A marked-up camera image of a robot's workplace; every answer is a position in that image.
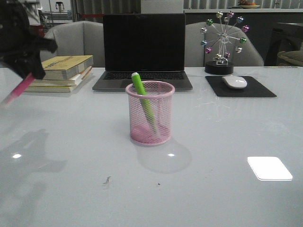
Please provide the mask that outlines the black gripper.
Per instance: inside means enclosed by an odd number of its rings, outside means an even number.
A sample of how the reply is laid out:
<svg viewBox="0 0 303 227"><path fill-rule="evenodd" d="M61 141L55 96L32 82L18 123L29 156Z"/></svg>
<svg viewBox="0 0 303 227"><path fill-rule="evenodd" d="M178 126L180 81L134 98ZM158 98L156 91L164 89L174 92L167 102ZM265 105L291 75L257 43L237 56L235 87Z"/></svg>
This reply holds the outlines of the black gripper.
<svg viewBox="0 0 303 227"><path fill-rule="evenodd" d="M32 2L27 0L0 2L0 62L22 79L30 73L35 79L43 79L45 71L39 51L55 52L58 46L53 39L34 38L29 32L29 18L37 20L37 10ZM35 52L27 50L30 45ZM13 56L16 53L28 55Z"/></svg>

